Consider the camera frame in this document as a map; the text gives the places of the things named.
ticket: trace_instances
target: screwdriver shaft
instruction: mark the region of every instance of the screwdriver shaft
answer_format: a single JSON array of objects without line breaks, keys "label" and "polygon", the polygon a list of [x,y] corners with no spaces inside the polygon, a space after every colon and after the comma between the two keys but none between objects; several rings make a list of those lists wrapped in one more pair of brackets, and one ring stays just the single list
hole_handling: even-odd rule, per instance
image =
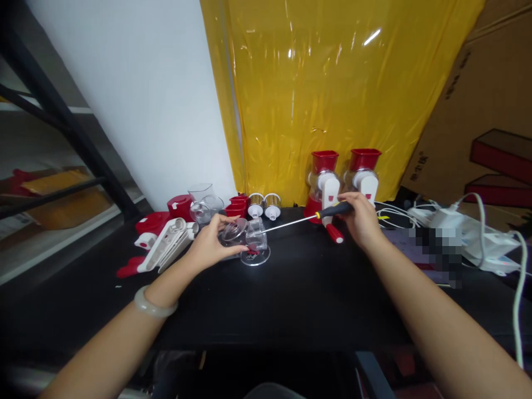
[{"label": "screwdriver shaft", "polygon": [[312,215],[312,216],[309,216],[308,218],[303,218],[303,219],[296,220],[294,222],[281,224],[280,226],[275,226],[275,227],[266,229],[266,230],[264,230],[263,232],[260,232],[260,233],[250,234],[248,237],[255,237],[255,236],[258,236],[259,234],[264,234],[264,233],[270,232],[272,230],[276,230],[276,229],[281,228],[281,227],[286,227],[286,226],[289,226],[291,224],[296,224],[296,223],[299,223],[299,222],[302,222],[302,221],[305,221],[305,220],[313,219],[315,217],[316,217],[316,215]]}]

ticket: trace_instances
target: charger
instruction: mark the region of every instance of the charger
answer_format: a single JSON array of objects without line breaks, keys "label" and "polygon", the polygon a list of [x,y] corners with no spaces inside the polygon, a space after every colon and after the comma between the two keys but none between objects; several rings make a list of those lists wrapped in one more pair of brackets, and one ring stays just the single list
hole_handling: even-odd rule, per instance
[{"label": "charger", "polygon": [[458,228],[464,221],[464,215],[453,207],[441,208],[434,213],[428,225],[430,228]]}]

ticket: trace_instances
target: white wall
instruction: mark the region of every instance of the white wall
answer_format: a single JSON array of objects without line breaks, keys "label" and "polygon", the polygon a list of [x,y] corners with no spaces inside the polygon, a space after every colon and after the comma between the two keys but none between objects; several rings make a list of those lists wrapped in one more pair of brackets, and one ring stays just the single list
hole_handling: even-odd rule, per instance
[{"label": "white wall", "polygon": [[155,210],[235,195],[199,0],[28,0]]}]

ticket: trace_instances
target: hand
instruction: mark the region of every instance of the hand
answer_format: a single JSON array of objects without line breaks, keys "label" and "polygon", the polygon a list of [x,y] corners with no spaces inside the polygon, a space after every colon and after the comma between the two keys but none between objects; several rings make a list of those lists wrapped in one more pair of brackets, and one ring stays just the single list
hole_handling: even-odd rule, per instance
[{"label": "hand", "polygon": [[187,264],[197,269],[199,273],[218,263],[223,258],[247,251],[248,247],[244,245],[224,247],[218,241],[218,233],[225,228],[227,223],[231,223],[238,218],[238,216],[227,217],[215,214],[209,225],[202,228],[188,252],[183,256]]},{"label": "hand", "polygon": [[346,223],[355,242],[364,251],[373,244],[386,239],[378,224],[377,213],[366,196],[359,192],[347,192],[338,196],[353,205],[354,212],[346,216]]}]

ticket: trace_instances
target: screwdriver handle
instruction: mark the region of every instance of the screwdriver handle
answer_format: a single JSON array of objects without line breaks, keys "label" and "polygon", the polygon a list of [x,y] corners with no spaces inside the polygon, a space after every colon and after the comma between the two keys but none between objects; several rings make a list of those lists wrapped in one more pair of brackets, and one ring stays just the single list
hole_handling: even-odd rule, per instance
[{"label": "screwdriver handle", "polygon": [[316,218],[323,219],[327,216],[334,216],[336,214],[345,214],[353,211],[353,205],[347,201],[340,201],[339,203],[322,209],[321,211],[316,212]]}]

